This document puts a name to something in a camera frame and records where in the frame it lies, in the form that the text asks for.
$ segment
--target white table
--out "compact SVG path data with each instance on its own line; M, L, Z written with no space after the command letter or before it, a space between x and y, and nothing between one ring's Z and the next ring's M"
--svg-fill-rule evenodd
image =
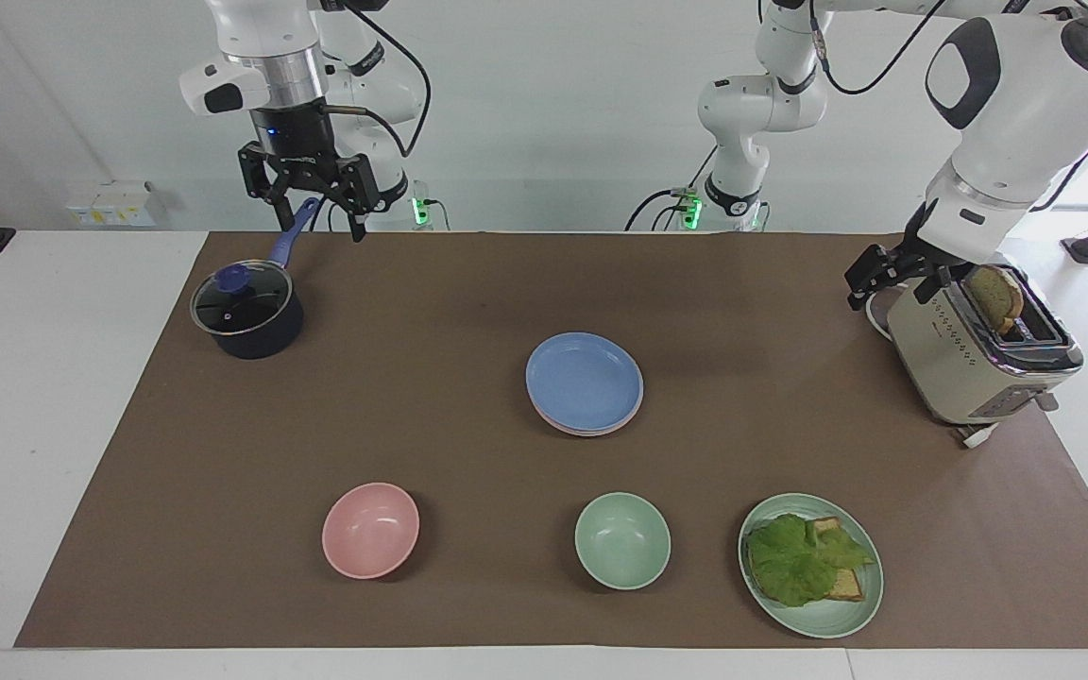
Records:
M0 255L0 677L1088 677L1088 651L1043 650L12 651L203 239L25 232ZM1088 483L1088 268L1005 250L1087 355L1052 422Z

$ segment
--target green indicator light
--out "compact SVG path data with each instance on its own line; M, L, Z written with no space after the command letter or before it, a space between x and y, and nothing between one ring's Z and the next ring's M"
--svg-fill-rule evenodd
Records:
M410 203L413 206L413 220L420 225L426 224L431 221L431 212L426 211L426 206L418 198L410 198Z
M687 208L687 214L683 214L683 226L687 228L698 228L698 215L703 211L704 201L700 201L698 198L692 198L691 206Z

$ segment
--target saucepan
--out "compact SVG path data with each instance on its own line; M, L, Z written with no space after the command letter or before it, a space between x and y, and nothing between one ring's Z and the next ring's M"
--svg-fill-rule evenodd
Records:
M319 210L320 199L299 207L293 228L282 233L267 260L225 265L190 297L190 318L221 349L242 360L282 351L301 333L305 309L288 274L293 244Z

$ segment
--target blue pot handle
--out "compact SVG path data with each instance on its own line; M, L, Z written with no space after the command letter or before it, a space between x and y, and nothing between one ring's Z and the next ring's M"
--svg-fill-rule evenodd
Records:
M301 207L297 208L297 215L293 219L293 228L281 233L280 238L276 238L275 246L271 249L271 255L268 257L269 260L282 268L288 268L288 259L293 257L293 244L297 242L297 236L301 235L305 225L310 223L310 219L313 219L313 214L319 210L320 203L320 198L305 199Z

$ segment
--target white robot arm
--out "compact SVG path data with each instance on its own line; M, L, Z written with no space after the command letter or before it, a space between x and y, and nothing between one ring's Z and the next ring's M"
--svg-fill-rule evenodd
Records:
M776 0L756 54L768 74L709 83L700 120L717 139L717 162L700 185L703 219L743 228L758 203L769 156L753 135L811 127L826 108L824 36L836 11L885 8L925 14L923 0ZM1034 0L1001 13L1001 0L944 0L936 16L967 18L926 75L931 102L962 141L929 183L902 244L873 246L846 273L851 305L874 289L924 275L926 300L951 268L988 259L1049 188L1088 149L1088 8Z
M409 211L400 201L410 184L405 150L387 125L412 120L422 102L398 74L384 73L390 66L383 44L355 15L380 10L387 0L206 3L221 55L187 70L178 85L200 115L250 112L258 141L238 151L247 194L275 207L284 230L293 225L286 190L324 195L344 208L357 240L367 232L368 215L390 214L394 207ZM339 55L326 57L321 48L312 11L337 12L332 22L342 34ZM342 104L325 100L332 75L344 83ZM347 115L346 124L336 129L332 113ZM275 171L274 182L267 166Z

